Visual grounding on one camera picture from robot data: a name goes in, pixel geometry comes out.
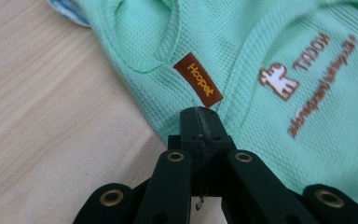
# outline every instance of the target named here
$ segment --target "brown label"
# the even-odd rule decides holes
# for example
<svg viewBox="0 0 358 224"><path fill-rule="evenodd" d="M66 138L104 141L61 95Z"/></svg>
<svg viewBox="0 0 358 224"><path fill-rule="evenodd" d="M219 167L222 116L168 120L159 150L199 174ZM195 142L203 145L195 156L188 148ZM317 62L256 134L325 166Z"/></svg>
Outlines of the brown label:
<svg viewBox="0 0 358 224"><path fill-rule="evenodd" d="M206 107L223 99L211 77L192 53L188 53L173 68L185 78Z"/></svg>

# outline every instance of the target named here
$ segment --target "wooden table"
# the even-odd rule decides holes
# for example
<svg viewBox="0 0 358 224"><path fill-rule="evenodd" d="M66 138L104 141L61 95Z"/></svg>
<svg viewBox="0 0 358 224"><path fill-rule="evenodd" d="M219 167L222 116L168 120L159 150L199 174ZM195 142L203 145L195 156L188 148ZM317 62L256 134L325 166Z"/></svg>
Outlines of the wooden table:
<svg viewBox="0 0 358 224"><path fill-rule="evenodd" d="M72 223L98 187L135 187L166 147L90 29L0 0L0 223ZM218 199L192 223L226 223Z"/></svg>

